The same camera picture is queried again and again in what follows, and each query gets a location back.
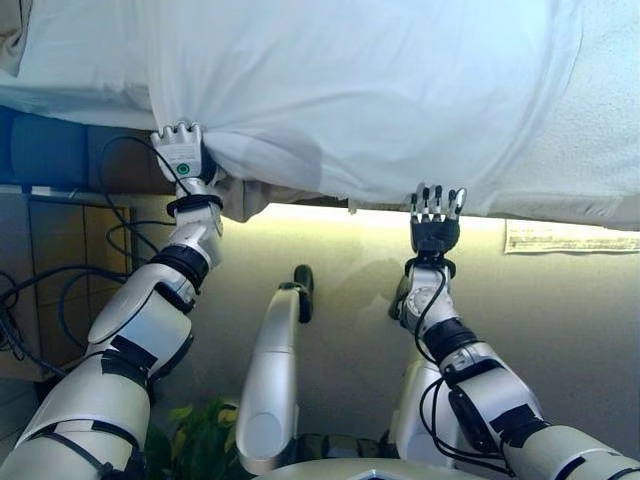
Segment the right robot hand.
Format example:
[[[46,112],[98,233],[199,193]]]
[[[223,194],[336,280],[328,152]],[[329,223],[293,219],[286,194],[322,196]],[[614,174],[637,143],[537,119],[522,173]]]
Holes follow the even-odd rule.
[[[456,245],[466,199],[466,188],[445,191],[441,185],[418,185],[409,203],[410,238],[415,253],[444,254]]]

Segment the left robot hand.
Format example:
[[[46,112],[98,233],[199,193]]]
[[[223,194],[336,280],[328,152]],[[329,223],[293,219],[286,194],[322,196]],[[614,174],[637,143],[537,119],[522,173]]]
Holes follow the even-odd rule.
[[[150,139],[162,173],[180,195],[208,192],[217,165],[203,143],[198,123],[168,125],[152,132]]]

